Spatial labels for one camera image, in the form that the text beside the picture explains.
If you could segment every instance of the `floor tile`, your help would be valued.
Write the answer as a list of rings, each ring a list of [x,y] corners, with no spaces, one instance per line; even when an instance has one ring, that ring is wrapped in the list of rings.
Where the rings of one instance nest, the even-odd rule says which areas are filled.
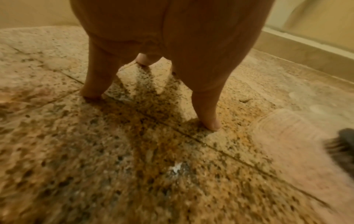
[[[41,62],[6,44],[0,44],[0,80],[0,121],[80,88],[77,81],[42,68]]]
[[[288,185],[110,98],[1,126],[2,223],[322,223]]]

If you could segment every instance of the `pig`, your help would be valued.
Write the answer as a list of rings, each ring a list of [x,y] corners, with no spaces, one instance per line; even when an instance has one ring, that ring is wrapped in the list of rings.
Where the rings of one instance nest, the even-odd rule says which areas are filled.
[[[257,40],[274,0],[70,0],[89,37],[83,97],[100,98],[118,69],[165,57],[192,90],[199,120],[222,125],[216,108],[231,72]]]

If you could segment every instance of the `black brush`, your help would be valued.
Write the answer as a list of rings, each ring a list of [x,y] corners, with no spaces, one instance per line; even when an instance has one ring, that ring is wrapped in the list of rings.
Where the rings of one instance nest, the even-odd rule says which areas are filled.
[[[354,129],[345,128],[324,144],[332,159],[354,179]]]

